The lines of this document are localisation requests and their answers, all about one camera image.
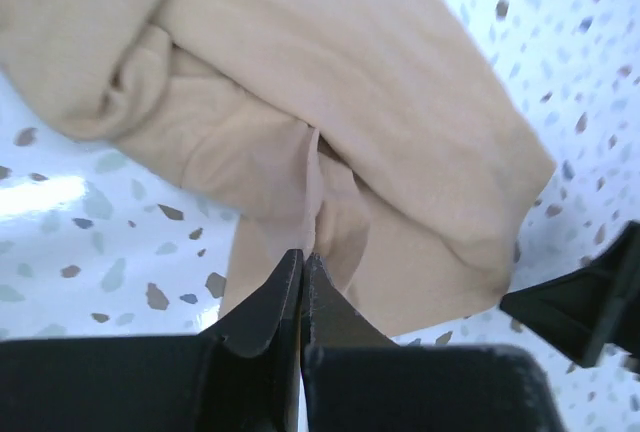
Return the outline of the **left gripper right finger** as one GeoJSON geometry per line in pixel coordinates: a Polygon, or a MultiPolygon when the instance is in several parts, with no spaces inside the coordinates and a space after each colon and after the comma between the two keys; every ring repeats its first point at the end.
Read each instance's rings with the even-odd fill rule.
{"type": "Polygon", "coordinates": [[[561,431],[548,381],[504,344],[401,346],[304,266],[302,378],[312,431],[561,431]]]}

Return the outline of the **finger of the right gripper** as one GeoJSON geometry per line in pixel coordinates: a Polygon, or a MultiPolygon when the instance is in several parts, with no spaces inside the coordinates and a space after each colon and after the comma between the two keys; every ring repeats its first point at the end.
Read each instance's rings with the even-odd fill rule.
{"type": "Polygon", "coordinates": [[[639,223],[630,221],[587,266],[506,294],[500,310],[580,367],[607,344],[639,365],[639,223]]]}

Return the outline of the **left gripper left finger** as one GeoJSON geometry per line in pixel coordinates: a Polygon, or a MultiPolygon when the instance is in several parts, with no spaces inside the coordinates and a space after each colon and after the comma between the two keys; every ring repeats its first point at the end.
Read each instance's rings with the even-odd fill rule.
{"type": "Polygon", "coordinates": [[[288,251],[266,282],[195,335],[1,345],[5,431],[292,431],[300,286],[288,251]]]}

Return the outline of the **beige t-shirt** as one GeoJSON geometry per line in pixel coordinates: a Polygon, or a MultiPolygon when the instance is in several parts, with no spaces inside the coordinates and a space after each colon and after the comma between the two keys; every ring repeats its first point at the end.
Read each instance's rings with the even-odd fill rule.
{"type": "Polygon", "coordinates": [[[1,0],[1,68],[240,212],[223,314],[289,249],[389,336],[486,310],[555,169],[441,0],[1,0]]]}

